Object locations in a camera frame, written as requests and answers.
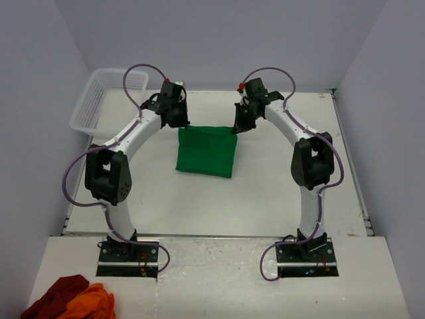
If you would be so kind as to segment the green t shirt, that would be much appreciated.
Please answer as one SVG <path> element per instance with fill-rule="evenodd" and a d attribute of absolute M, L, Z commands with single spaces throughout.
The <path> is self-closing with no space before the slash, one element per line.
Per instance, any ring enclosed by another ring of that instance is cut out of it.
<path fill-rule="evenodd" d="M 187 126 L 179 128 L 175 169 L 230 179 L 237 135 L 228 126 Z"/>

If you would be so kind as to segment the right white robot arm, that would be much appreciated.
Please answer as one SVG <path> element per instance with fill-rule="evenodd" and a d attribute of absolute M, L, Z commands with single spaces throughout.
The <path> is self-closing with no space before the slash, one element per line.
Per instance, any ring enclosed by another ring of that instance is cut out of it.
<path fill-rule="evenodd" d="M 335 170 L 332 137 L 309 128 L 293 115 L 287 100 L 277 91 L 267 91 L 261 78 L 240 83 L 237 91 L 241 100 L 235 104 L 232 133 L 253 130 L 257 119 L 263 118 L 277 127 L 293 147 L 290 172 L 301 194 L 301 221 L 296 239 L 280 245 L 280 249 L 287 256 L 297 255 L 303 261 L 311 261 L 327 243 L 323 196 Z"/>

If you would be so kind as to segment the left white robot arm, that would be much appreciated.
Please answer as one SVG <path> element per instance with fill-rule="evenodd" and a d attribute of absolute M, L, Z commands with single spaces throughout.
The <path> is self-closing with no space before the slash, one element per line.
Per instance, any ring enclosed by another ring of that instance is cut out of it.
<path fill-rule="evenodd" d="M 189 125 L 187 92 L 179 82 L 165 80 L 161 90 L 141 104 L 139 114 L 115 137 L 101 146 L 92 145 L 86 156 L 85 188 L 102 206 L 109 228 L 108 238 L 116 244 L 115 254 L 123 261 L 137 256 L 138 247 L 163 247 L 138 241 L 129 214 L 130 161 L 142 145 L 165 126 Z"/>

